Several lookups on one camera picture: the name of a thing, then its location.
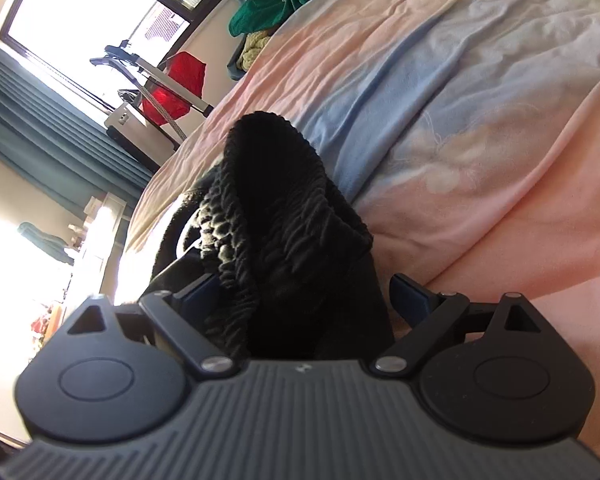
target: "sunlight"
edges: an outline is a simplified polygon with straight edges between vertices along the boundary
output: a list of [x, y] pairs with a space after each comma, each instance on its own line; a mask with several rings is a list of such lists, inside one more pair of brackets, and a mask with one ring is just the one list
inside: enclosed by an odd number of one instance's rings
[[70, 266], [0, 219], [0, 431], [15, 438], [27, 436], [13, 403], [13, 386], [32, 356], [31, 323], [41, 303], [62, 300], [70, 273]]

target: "window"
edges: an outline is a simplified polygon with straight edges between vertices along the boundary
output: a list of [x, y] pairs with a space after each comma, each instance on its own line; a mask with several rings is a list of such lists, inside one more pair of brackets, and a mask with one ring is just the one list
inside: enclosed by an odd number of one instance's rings
[[42, 65], [103, 111], [122, 104], [132, 85], [106, 66], [93, 66], [107, 44], [153, 65], [175, 53], [221, 0], [16, 0], [0, 32], [4, 43]]

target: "teal curtain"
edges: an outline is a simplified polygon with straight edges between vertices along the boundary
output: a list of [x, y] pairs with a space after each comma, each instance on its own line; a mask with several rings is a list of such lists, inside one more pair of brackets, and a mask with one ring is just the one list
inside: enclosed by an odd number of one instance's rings
[[133, 209], [151, 178], [104, 126], [1, 48], [0, 160], [80, 218], [91, 196], [107, 192]]

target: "black towel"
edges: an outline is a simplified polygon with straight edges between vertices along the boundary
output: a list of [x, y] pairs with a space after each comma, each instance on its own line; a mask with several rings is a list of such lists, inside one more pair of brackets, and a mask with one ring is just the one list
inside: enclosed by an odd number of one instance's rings
[[286, 120], [242, 117], [224, 157], [169, 225], [155, 276], [180, 243], [217, 272], [221, 301], [205, 335], [234, 358], [371, 360], [393, 342], [372, 237]]

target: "red bag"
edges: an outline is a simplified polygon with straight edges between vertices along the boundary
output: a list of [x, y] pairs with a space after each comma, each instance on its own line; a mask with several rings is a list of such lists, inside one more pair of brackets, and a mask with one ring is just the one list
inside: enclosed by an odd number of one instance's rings
[[[180, 83], [184, 88], [202, 99], [202, 86], [205, 83], [206, 64], [196, 59], [188, 52], [179, 52], [167, 60], [166, 75]], [[171, 91], [158, 86], [151, 92], [158, 102], [164, 106], [174, 119], [189, 113], [191, 106], [176, 97]], [[142, 111], [158, 126], [167, 123], [162, 114], [145, 98], [142, 98]]]

